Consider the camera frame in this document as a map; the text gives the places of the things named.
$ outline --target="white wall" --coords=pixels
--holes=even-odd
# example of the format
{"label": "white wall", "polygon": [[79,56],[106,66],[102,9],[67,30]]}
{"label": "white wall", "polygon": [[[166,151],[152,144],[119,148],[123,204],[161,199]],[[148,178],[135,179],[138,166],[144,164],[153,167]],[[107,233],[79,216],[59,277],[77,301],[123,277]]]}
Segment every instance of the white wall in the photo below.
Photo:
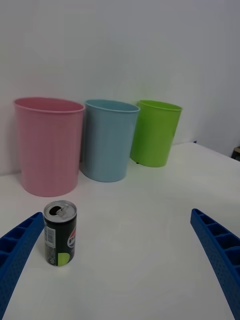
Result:
{"label": "white wall", "polygon": [[184,108],[175,143],[240,143],[239,0],[0,2],[0,174],[19,170],[20,96]]}

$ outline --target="bucket rim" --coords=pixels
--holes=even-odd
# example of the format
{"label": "bucket rim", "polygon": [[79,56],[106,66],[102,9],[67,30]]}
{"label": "bucket rim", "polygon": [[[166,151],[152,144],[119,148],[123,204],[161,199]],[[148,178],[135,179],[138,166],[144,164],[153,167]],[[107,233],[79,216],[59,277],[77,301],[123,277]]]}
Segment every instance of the bucket rim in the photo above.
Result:
{"label": "bucket rim", "polygon": [[[52,101],[52,102],[66,102],[70,103],[72,106],[74,106],[74,110],[44,110],[40,108],[34,108],[30,106],[24,105],[24,102],[32,102],[34,103],[34,100],[42,100],[44,101]],[[63,99],[63,98],[55,98],[55,97],[46,97],[46,96],[26,96],[26,97],[21,97],[13,100],[13,103],[15,107],[20,108],[20,109],[25,109],[28,111],[34,111],[34,112],[40,112],[40,113],[47,113],[47,114],[75,114],[79,112],[83,112],[85,110],[85,106],[79,102],[73,101],[73,100],[68,100],[68,99]]]}

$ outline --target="white tabletop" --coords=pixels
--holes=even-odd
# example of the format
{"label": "white tabletop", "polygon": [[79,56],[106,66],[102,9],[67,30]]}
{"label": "white tabletop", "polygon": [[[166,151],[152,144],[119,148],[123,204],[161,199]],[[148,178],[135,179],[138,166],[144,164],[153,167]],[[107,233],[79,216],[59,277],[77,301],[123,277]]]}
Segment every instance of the white tabletop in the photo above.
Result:
{"label": "white tabletop", "polygon": [[0,236],[56,199],[77,206],[75,257],[54,267],[40,235],[4,320],[233,320],[190,225],[198,208],[240,236],[240,163],[194,143],[172,147],[162,168],[129,161],[127,177],[79,174],[57,198],[0,177]]}

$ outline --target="soda can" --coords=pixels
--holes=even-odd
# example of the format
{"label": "soda can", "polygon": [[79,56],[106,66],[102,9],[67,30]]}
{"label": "soda can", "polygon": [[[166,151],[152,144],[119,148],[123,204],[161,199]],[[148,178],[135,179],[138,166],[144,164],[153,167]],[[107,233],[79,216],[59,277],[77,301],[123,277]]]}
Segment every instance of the soda can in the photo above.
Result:
{"label": "soda can", "polygon": [[74,257],[76,206],[65,200],[49,203],[43,211],[45,258],[50,265],[64,266]]}

